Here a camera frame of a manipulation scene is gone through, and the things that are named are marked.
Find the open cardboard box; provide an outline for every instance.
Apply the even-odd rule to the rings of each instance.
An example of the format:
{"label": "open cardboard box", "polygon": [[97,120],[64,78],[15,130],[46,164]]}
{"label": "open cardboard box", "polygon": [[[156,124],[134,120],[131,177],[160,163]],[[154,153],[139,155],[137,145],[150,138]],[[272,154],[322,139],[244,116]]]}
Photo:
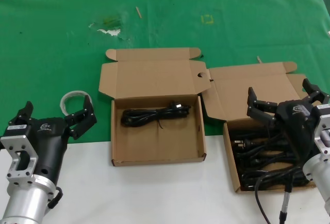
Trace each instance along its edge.
{"label": "open cardboard box", "polygon": [[[210,88],[198,48],[109,49],[116,62],[102,65],[99,91],[114,98],[111,146],[114,166],[201,162],[206,158],[201,99]],[[126,109],[158,109],[172,102],[190,105],[187,118],[124,127]]]}
{"label": "open cardboard box", "polygon": [[[301,74],[289,74],[297,69],[294,62],[261,63],[241,66],[218,67],[209,69],[213,80],[211,88],[202,93],[207,115],[225,120],[223,128],[225,148],[230,176],[235,192],[241,192],[241,185],[236,169],[229,132],[236,129],[260,127],[261,124],[246,115],[248,89],[253,87],[259,100],[280,103],[305,97],[302,82],[306,78]],[[271,164],[267,170],[288,166],[285,163]],[[315,185],[310,182],[304,187]],[[272,190],[283,190],[284,186],[274,186]]]}

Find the green backdrop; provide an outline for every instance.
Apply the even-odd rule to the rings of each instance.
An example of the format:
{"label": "green backdrop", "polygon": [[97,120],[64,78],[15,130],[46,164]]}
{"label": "green backdrop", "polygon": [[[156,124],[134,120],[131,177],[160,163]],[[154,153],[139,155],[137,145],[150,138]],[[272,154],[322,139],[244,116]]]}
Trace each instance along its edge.
{"label": "green backdrop", "polygon": [[35,118],[62,116],[61,97],[83,90],[98,123],[77,142],[109,141],[111,98],[98,92],[109,48],[199,47],[207,67],[295,61],[330,92],[328,31],[323,0],[0,0],[0,127],[27,100]]}

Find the robot logo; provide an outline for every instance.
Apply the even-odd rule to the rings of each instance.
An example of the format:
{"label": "robot logo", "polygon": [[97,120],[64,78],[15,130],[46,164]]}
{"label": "robot logo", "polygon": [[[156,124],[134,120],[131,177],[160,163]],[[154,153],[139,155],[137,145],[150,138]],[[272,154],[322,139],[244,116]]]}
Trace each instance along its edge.
{"label": "robot logo", "polygon": [[43,131],[43,130],[50,130],[51,131],[51,126],[49,124],[42,124],[40,126],[40,130],[38,130],[38,131]]}
{"label": "robot logo", "polygon": [[302,111],[301,106],[295,106],[295,107],[293,107],[293,110],[295,112],[301,112]]}

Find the box flap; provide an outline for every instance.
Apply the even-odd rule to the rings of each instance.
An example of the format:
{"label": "box flap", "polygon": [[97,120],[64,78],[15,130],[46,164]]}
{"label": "box flap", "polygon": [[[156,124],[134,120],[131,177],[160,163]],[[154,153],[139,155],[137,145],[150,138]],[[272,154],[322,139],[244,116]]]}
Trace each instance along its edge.
{"label": "box flap", "polygon": [[248,89],[253,87],[258,99],[271,102],[300,99],[303,75],[287,77],[297,69],[294,62],[262,63],[209,69],[211,88],[204,91],[207,115],[221,120],[247,118]]}
{"label": "box flap", "polygon": [[145,60],[188,60],[201,55],[199,48],[136,48],[109,49],[106,51],[109,59],[121,61]]}
{"label": "box flap", "polygon": [[99,91],[113,98],[198,94],[210,88],[198,48],[107,50]]}

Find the white table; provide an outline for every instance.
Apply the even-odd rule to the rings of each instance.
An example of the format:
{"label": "white table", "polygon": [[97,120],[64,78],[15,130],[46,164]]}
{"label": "white table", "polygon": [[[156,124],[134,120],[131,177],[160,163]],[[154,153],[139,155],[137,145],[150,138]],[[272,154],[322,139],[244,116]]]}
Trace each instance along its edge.
{"label": "white table", "polygon": [[[113,167],[109,142],[71,144],[58,186],[64,197],[43,224],[265,223],[253,193],[236,194],[222,136],[206,138],[202,163]],[[9,196],[11,158],[0,152],[0,218]],[[278,223],[282,193],[260,193],[272,223]],[[329,223],[317,189],[291,195],[287,224]]]}

